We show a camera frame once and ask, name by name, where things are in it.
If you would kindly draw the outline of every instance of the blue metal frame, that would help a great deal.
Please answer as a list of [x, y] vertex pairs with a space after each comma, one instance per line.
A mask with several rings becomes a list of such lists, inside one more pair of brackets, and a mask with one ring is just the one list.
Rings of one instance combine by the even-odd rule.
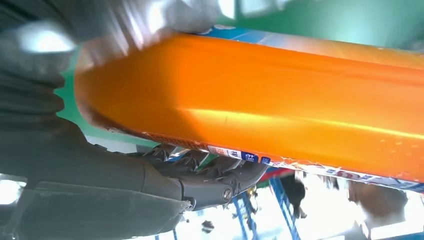
[[259, 240], [258, 233], [256, 232], [257, 225], [255, 221], [252, 219], [252, 211], [251, 211], [251, 209], [253, 208], [252, 203], [246, 192], [243, 192], [241, 194], [241, 198], [243, 199], [244, 207], [246, 208], [247, 222], [250, 223], [250, 228], [252, 229], [252, 232], [253, 232], [253, 240]]
[[243, 224], [243, 215], [242, 215], [242, 210], [240, 208], [239, 202], [237, 197], [233, 197], [232, 198], [232, 203], [235, 206], [235, 211], [237, 212], [237, 217], [238, 217], [238, 221], [240, 222], [240, 226], [241, 226], [241, 235], [243, 236], [244, 240], [248, 239], [248, 233], [246, 232], [246, 228], [245, 225]]
[[290, 212], [289, 210], [289, 198], [287, 197], [283, 185], [280, 182], [280, 179], [278, 178], [271, 178], [269, 180], [269, 183], [271, 184], [275, 196], [277, 197], [278, 204], [281, 208], [282, 214], [284, 216], [285, 221], [287, 222], [288, 228], [290, 229], [291, 237], [293, 240], [300, 240], [300, 236], [298, 233], [298, 229], [296, 228], [295, 216]]

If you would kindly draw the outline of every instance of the orange aerosol can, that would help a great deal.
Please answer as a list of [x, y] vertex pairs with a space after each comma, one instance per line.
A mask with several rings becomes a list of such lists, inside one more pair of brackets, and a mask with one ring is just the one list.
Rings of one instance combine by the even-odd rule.
[[75, 94], [105, 129], [424, 192], [416, 52], [215, 25], [80, 70]]

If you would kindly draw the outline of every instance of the orange spray can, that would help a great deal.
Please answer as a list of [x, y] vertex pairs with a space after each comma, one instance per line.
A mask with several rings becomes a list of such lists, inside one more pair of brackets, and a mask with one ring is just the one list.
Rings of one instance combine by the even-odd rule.
[[216, 25], [80, 71], [94, 124], [424, 192], [424, 57]]

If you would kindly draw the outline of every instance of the bolt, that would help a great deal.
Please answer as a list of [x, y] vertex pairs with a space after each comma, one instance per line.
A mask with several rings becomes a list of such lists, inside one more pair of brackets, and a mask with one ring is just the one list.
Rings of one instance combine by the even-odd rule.
[[224, 190], [224, 193], [223, 193], [223, 195], [222, 195], [222, 196], [224, 197], [224, 199], [225, 199], [225, 200], [230, 200], [230, 199], [231, 199], [231, 197], [232, 197], [231, 189], [226, 188], [226, 189]]

